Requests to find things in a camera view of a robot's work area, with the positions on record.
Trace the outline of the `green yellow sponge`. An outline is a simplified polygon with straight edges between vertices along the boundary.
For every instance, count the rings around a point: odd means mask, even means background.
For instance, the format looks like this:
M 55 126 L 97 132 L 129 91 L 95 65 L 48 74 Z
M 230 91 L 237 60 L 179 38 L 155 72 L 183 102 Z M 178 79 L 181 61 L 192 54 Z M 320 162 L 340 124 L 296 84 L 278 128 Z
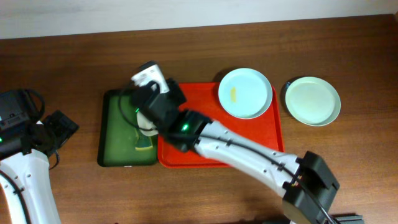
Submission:
M 135 149 L 137 151 L 148 151 L 153 149 L 152 138 L 142 134 L 138 129 L 136 130 Z

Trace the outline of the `pale green plate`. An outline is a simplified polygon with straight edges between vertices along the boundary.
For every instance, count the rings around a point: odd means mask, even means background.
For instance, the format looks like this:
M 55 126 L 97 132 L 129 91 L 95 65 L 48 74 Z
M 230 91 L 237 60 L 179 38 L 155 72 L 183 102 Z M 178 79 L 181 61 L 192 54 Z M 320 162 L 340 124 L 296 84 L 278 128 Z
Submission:
M 299 122 L 309 126 L 326 126 L 340 114 L 341 100 L 336 89 L 317 77 L 302 77 L 288 84 L 285 105 Z

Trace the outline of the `white plate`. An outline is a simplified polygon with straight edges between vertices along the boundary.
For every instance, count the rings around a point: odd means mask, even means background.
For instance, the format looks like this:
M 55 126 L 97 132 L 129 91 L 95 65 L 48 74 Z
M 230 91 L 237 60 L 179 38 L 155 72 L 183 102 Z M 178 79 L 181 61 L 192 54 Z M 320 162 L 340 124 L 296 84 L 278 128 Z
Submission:
M 137 125 L 140 127 L 140 131 L 143 135 L 151 137 L 158 135 L 153 122 L 149 121 L 140 111 L 137 112 Z

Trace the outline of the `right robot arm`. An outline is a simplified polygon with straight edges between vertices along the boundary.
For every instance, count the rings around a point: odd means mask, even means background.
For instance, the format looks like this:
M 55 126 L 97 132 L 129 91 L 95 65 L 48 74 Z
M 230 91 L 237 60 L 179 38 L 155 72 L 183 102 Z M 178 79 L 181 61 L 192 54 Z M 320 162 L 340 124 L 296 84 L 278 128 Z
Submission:
M 293 223 L 338 223 L 328 211 L 340 187 L 326 162 L 314 152 L 303 158 L 278 152 L 246 139 L 219 121 L 194 110 L 179 84 L 168 79 L 167 91 L 155 80 L 131 80 L 131 104 L 147 118 L 165 142 L 181 152 L 193 151 L 257 179 L 282 197 L 284 215 Z

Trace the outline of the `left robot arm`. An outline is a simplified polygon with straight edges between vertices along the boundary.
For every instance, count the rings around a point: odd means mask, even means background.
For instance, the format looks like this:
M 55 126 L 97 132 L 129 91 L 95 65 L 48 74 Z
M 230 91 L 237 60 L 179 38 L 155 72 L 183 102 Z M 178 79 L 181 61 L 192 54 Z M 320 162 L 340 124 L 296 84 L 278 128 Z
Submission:
M 60 223 L 50 185 L 49 157 L 79 129 L 57 110 L 44 116 L 31 89 L 1 93 L 1 188 L 13 223 Z

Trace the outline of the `dark green tray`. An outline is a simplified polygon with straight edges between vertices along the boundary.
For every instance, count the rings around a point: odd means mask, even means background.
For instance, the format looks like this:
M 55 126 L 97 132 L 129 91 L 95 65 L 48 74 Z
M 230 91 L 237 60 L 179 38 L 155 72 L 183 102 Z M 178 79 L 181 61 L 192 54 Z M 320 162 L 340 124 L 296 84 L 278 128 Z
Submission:
M 128 90 L 119 95 L 119 90 L 109 90 L 103 97 L 101 131 L 97 163 L 101 167 L 151 166 L 157 163 L 157 137 L 152 136 L 153 149 L 137 151 L 135 149 L 136 128 L 122 116 L 118 103 L 121 103 L 126 116 L 137 122 L 137 109 L 131 106 Z

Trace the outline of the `red plastic tray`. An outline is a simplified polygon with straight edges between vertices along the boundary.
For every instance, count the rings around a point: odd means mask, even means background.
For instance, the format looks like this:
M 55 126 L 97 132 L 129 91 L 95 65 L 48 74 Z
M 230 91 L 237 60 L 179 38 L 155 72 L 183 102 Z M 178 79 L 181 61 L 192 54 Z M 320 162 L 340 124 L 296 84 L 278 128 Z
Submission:
M 254 119 L 238 119 L 221 107 L 218 99 L 219 85 L 219 83 L 181 83 L 180 88 L 187 102 L 180 108 L 201 112 L 245 138 L 270 149 L 284 152 L 276 91 L 272 91 L 272 103 L 264 114 Z M 226 164 L 205 159 L 192 151 L 180 152 L 161 137 L 157 140 L 157 157 L 159 162 L 167 168 L 227 167 Z

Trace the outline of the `light blue plate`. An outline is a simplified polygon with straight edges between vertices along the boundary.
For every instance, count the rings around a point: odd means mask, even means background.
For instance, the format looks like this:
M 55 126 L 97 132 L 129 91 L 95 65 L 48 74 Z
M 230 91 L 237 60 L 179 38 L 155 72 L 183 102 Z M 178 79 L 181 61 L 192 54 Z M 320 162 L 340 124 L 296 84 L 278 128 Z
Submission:
M 237 68 L 222 78 L 218 87 L 218 99 L 231 116 L 254 119 L 270 108 L 272 86 L 261 72 L 251 68 Z

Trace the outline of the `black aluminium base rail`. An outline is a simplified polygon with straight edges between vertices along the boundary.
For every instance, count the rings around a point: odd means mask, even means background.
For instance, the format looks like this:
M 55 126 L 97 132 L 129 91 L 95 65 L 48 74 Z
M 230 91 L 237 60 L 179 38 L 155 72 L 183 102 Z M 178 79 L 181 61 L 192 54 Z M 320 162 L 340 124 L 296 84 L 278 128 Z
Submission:
M 336 224 L 365 224 L 362 215 L 345 215 L 332 217 Z

